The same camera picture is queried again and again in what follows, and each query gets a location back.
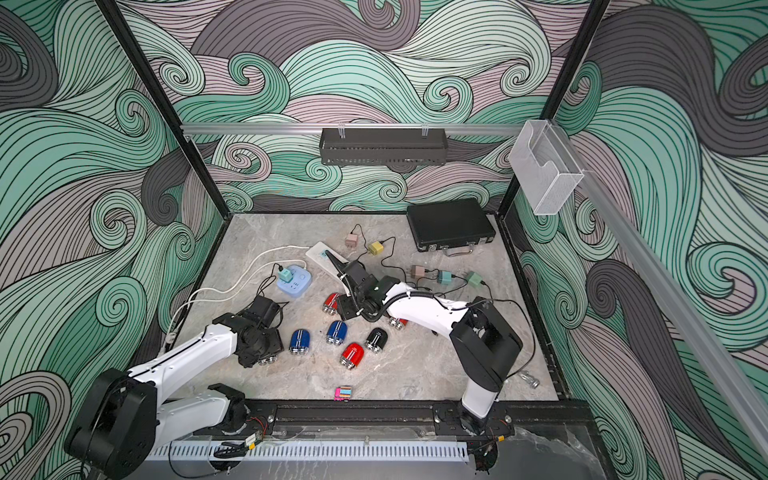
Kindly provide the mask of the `yellow USB charger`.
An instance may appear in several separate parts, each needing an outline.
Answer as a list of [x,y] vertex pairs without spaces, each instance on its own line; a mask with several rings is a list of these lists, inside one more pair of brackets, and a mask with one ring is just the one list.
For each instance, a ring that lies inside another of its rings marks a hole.
[[367,251],[371,255],[379,255],[379,254],[381,254],[383,252],[383,250],[384,250],[384,246],[379,241],[374,241],[371,244],[369,244],[368,247],[367,247]]

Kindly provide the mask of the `pink end USB charger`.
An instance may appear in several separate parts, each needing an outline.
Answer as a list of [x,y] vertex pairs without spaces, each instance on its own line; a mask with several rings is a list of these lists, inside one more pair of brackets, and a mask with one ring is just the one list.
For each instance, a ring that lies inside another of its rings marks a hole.
[[359,242],[359,236],[357,234],[350,233],[345,238],[345,245],[348,248],[355,249]]

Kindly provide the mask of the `teal USB charger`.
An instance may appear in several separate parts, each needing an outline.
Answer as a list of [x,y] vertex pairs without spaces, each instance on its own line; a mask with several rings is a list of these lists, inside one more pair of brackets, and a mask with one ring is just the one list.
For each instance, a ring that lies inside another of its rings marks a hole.
[[439,270],[436,276],[437,282],[441,285],[449,285],[453,281],[453,278],[453,274],[446,270]]

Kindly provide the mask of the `light green USB charger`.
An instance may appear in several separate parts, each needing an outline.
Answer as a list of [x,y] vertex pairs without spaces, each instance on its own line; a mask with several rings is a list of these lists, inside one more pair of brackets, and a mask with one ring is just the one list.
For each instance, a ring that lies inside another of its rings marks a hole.
[[465,279],[468,285],[471,285],[475,288],[485,286],[485,281],[483,276],[475,271],[470,271],[469,273],[467,273]]

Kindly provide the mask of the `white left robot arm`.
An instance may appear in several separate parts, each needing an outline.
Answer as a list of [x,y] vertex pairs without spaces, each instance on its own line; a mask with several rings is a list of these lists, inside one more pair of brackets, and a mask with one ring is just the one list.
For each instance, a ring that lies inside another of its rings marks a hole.
[[218,428],[226,436],[242,433],[251,413],[243,392],[215,383],[195,396],[172,396],[223,359],[236,357],[244,368],[275,360],[283,350],[283,309],[257,296],[240,312],[219,316],[154,359],[98,375],[64,443],[65,452],[79,460],[81,477],[123,479],[153,449],[201,429]]

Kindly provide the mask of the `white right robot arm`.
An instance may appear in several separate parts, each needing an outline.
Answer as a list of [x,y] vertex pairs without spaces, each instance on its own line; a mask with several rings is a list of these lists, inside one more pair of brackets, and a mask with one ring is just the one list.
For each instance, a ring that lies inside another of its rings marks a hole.
[[468,377],[461,405],[469,417],[485,419],[523,350],[523,341],[493,301],[452,301],[398,279],[380,279],[355,261],[328,255],[345,288],[339,300],[344,320],[375,323],[383,316],[404,319],[448,338]]

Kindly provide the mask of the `red shaver front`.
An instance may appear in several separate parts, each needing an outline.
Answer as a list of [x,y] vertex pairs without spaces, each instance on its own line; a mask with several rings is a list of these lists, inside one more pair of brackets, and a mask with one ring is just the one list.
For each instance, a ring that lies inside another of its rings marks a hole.
[[356,343],[349,343],[340,356],[340,364],[348,370],[355,369],[364,357],[364,348]]

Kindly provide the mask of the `white long power strip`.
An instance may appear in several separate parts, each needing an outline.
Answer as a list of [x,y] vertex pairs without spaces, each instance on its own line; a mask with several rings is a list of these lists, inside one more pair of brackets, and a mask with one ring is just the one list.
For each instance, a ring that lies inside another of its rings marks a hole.
[[319,268],[327,273],[332,279],[334,279],[337,283],[340,283],[338,278],[339,271],[335,264],[332,262],[332,257],[336,258],[342,264],[346,264],[348,260],[345,257],[343,257],[340,253],[336,252],[322,241],[317,242],[315,245],[310,247],[306,251],[305,255],[309,260],[317,264]]

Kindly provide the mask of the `blue round power socket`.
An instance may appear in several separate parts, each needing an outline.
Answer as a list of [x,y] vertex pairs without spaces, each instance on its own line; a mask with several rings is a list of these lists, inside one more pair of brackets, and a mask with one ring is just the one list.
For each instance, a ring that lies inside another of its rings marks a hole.
[[289,265],[283,268],[289,268],[293,272],[294,276],[292,282],[287,284],[280,282],[277,275],[278,289],[292,298],[300,297],[306,292],[312,283],[311,273],[300,265]]

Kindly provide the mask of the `pink striped small box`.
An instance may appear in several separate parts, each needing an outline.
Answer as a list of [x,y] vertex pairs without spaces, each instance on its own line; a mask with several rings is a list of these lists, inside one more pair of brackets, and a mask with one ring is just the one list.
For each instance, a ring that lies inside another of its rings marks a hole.
[[335,401],[349,401],[352,398],[353,390],[350,386],[340,386],[335,389]]

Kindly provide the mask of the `black briefcase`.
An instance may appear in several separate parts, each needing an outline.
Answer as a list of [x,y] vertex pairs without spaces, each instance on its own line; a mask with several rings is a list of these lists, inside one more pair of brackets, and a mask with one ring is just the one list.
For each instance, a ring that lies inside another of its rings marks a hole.
[[496,230],[473,198],[411,205],[406,218],[419,252],[491,243]]

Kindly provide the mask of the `black wall shelf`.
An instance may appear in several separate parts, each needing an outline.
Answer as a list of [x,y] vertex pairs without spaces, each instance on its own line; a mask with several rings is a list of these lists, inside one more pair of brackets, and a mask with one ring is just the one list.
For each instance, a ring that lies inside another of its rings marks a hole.
[[319,150],[324,165],[397,166],[442,165],[448,138],[443,129],[326,128]]

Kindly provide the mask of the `clear acrylic wall holder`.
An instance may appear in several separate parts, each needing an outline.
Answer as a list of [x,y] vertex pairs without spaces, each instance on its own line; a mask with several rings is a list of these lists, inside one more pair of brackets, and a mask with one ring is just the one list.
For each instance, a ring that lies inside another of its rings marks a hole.
[[549,120],[526,121],[508,160],[537,216],[558,214],[584,178],[567,133]]

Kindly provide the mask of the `black front mounting rail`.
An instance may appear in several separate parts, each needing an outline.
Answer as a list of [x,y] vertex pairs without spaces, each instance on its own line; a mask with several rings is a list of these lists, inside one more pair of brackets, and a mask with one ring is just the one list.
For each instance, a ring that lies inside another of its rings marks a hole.
[[470,425],[457,400],[258,400],[247,399],[240,431],[222,425],[194,427],[177,436],[240,440],[265,431],[276,439],[350,432],[373,436],[403,432],[413,436],[480,440],[527,430],[547,438],[595,435],[597,427],[583,401],[497,401],[485,420]]

